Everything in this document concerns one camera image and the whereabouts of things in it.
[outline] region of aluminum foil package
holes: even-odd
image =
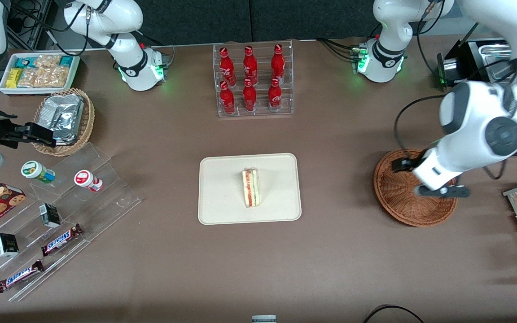
[[[51,129],[57,145],[73,145],[77,141],[85,103],[81,96],[50,96],[43,103],[37,124]]]

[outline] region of clear acrylic bottle rack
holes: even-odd
[[[283,46],[283,57],[285,57],[285,82],[280,85],[283,92],[279,112],[271,112],[268,110],[268,89],[271,87],[272,71],[271,59],[275,55],[275,45],[281,44]],[[244,90],[245,72],[242,66],[242,61],[245,58],[245,46],[252,46],[254,57],[258,63],[258,84],[254,86],[257,92],[257,104],[254,112],[248,112],[244,106],[242,98],[242,90]],[[221,88],[220,82],[223,80],[221,74],[221,56],[219,49],[226,47],[228,49],[228,56],[234,64],[234,74],[237,78],[235,86],[230,88],[234,94],[234,114],[228,115],[224,113],[221,104]],[[293,114],[294,101],[294,56],[293,56],[293,42],[286,41],[265,41],[259,43],[246,44],[218,44],[213,45],[213,71],[215,76],[215,91],[217,93],[217,112],[219,117],[253,117],[253,116],[279,116],[285,114]]]
[[[0,219],[0,233],[15,235],[20,253],[12,258],[0,257],[0,280],[7,279],[41,259],[45,271],[29,282],[19,283],[2,294],[9,301],[20,301],[63,264],[84,249],[93,239],[133,209],[141,200],[129,185],[121,180],[108,163],[109,157],[88,143],[77,153],[54,167],[56,179],[50,184],[33,181],[35,192],[27,194],[22,209]],[[103,188],[92,192],[76,186],[74,174],[82,169],[91,171],[103,180]],[[39,205],[50,203],[57,207],[61,218],[59,227],[46,227],[39,216]],[[41,247],[79,224],[84,233],[68,242],[59,251],[43,257]]]

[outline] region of wicker basket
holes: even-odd
[[[89,100],[89,97],[85,94],[85,92],[77,88],[70,88],[69,90],[53,93],[51,96],[66,96],[67,94],[77,94],[82,96],[82,98],[85,100],[85,107],[83,109],[83,115],[81,116],[79,134],[77,136],[78,139],[73,145],[57,146],[55,148],[47,147],[41,144],[33,144],[39,153],[45,153],[47,155],[53,155],[57,157],[69,156],[80,150],[91,137],[93,122],[95,121],[95,108],[93,107],[93,102]],[[37,122],[39,119],[39,113],[41,113],[41,108],[43,107],[44,102],[45,100],[41,102],[39,109],[37,109],[37,112],[35,112],[35,118],[33,119],[33,122]]]
[[[412,158],[420,153],[412,148],[407,151]],[[376,166],[374,190],[380,204],[398,221],[414,227],[431,227],[442,223],[454,212],[458,200],[414,194],[414,187],[421,184],[418,178],[411,172],[392,172],[392,162],[405,156],[402,150],[392,151]]]

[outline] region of coca-cola bottle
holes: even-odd
[[[285,82],[285,57],[283,56],[283,45],[275,45],[275,55],[271,60],[272,77],[279,79],[279,84]]]
[[[280,99],[283,95],[283,91],[279,86],[279,79],[272,78],[271,88],[268,89],[268,109],[271,112],[280,111]]]
[[[253,85],[259,82],[259,66],[257,59],[253,55],[253,48],[251,46],[245,46],[245,59],[242,61],[242,65],[245,68],[245,77],[250,78]]]
[[[221,81],[221,104],[225,114],[234,114],[234,95],[226,81]]]
[[[223,79],[226,80],[229,87],[233,87],[237,84],[237,78],[234,76],[234,64],[230,57],[228,57],[228,50],[222,47],[219,49],[219,55],[221,55],[221,73]]]
[[[250,78],[245,79],[245,88],[242,90],[242,97],[245,100],[245,109],[248,112],[253,112],[256,109],[257,92]]]

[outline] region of table surface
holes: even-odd
[[[423,37],[426,56],[446,53],[456,39]],[[354,75],[318,42],[293,44],[295,114],[274,119],[217,117],[212,46],[177,48],[168,82],[148,92],[121,82],[108,52],[83,55],[74,87],[95,105],[92,142],[145,200],[23,301],[0,295],[0,321],[235,323],[276,314],[281,323],[361,322],[386,303],[427,322],[517,321],[517,222],[501,196],[517,187],[517,157],[499,181],[482,170],[464,174],[472,196],[446,222],[397,222],[373,194],[374,167],[397,147],[398,111],[442,93],[415,41],[386,84]],[[41,100],[2,95],[0,109],[27,122]],[[438,103],[402,117],[407,146],[441,136]],[[28,144],[0,152],[0,182],[20,188],[29,185],[24,162],[60,160]],[[297,157],[300,219],[201,225],[200,161],[262,153]],[[380,317],[414,322],[396,310]]]

